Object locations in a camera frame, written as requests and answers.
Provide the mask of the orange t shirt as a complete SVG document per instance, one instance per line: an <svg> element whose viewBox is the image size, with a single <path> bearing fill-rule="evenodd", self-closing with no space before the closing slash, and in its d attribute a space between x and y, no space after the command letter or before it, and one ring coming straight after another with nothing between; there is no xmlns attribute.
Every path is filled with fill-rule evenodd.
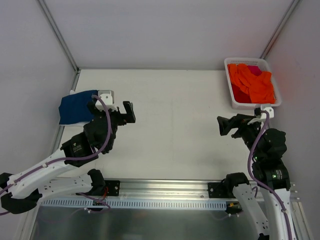
<svg viewBox="0 0 320 240"><path fill-rule="evenodd" d="M238 86L242 92L248 94L251 104L276 103L271 72L262 71L261 75L255 76L244 63L228 64L227 69L231 84Z"/></svg>

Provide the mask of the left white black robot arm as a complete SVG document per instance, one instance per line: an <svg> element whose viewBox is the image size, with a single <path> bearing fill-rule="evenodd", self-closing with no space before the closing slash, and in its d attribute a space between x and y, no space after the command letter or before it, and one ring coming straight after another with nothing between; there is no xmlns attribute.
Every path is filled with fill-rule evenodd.
<svg viewBox="0 0 320 240"><path fill-rule="evenodd" d="M108 191L100 170L91 169L82 175L55 181L55 177L76 170L109 153L119 126L136 121L134 105L124 101L125 113L96 98L62 100L59 106L60 125L80 125L83 130L73 136L52 155L17 174L0 175L0 206L3 214L18 215L37 204L60 195L98 196Z"/></svg>

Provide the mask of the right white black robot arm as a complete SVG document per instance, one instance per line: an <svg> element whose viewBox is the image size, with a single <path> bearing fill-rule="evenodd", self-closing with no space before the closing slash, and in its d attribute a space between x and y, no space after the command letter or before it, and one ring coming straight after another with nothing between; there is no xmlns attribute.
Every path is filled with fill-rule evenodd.
<svg viewBox="0 0 320 240"><path fill-rule="evenodd" d="M228 197L238 200L257 240L295 240L290 209L291 181L282 161L287 151L286 134L269 128L270 118L267 110L254 116L217 117L219 134L226 136L235 129L232 138L241 138L248 148L247 171L262 194L266 211L261 210L251 184L242 172L226 175L223 190Z"/></svg>

